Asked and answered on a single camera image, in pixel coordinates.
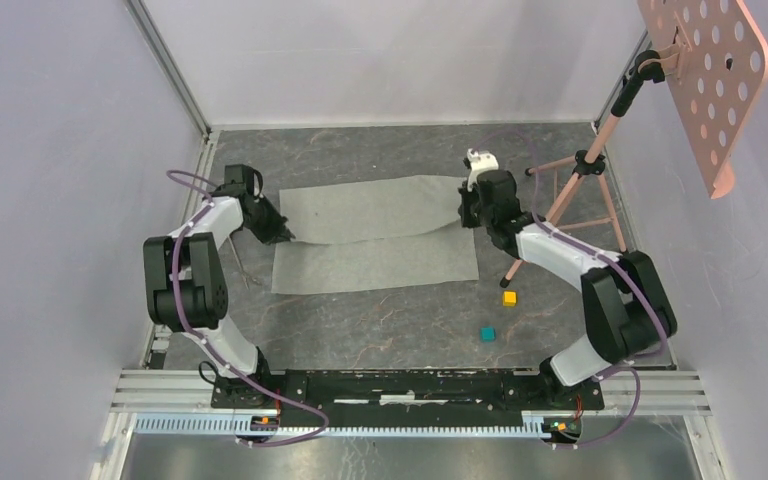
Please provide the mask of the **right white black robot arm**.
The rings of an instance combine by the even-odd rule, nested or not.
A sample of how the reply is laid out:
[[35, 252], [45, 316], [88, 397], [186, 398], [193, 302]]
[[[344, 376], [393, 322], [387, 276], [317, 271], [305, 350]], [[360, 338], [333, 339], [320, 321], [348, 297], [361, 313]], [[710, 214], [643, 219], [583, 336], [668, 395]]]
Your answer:
[[506, 170], [472, 173], [459, 193], [464, 227], [485, 228], [496, 248], [547, 270], [581, 295], [584, 335], [541, 365], [537, 392], [545, 405], [562, 408], [582, 382], [665, 349], [677, 322], [648, 255], [598, 249], [523, 210]]

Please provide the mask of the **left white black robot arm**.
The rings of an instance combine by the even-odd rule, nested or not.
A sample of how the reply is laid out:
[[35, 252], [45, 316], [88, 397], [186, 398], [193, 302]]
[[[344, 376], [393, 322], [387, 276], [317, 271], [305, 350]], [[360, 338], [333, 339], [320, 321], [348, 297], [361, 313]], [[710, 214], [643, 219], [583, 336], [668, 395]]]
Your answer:
[[266, 405], [274, 381], [261, 350], [229, 315], [229, 289], [219, 256], [234, 233], [247, 229], [264, 245], [293, 240], [283, 216], [263, 192], [260, 171], [225, 168], [215, 185], [195, 176], [201, 202], [179, 228], [143, 244], [147, 310], [151, 321], [195, 343], [222, 377], [237, 377], [235, 392], [250, 407]]

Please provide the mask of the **grey cloth napkin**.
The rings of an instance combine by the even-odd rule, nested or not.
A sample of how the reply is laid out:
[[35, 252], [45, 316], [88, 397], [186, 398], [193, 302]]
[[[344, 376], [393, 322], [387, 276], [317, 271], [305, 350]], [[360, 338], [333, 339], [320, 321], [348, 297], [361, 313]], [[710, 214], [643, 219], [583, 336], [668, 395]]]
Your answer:
[[285, 189], [295, 238], [276, 247], [272, 290], [315, 295], [475, 281], [474, 234], [457, 209], [461, 179], [416, 175]]

